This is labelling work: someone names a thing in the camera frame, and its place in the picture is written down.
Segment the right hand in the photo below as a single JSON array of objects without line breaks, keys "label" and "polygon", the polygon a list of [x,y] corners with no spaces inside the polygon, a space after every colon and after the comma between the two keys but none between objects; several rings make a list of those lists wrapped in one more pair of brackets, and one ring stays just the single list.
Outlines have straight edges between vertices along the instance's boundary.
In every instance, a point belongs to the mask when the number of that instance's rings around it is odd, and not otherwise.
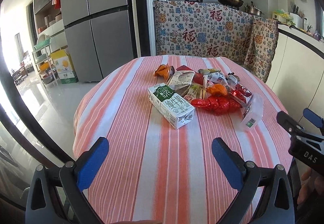
[{"label": "right hand", "polygon": [[301,176],[302,185],[297,198],[297,204],[300,205],[307,200],[313,190],[317,191],[319,195],[324,191],[324,179],[321,175],[312,173],[312,168],[308,168]]}]

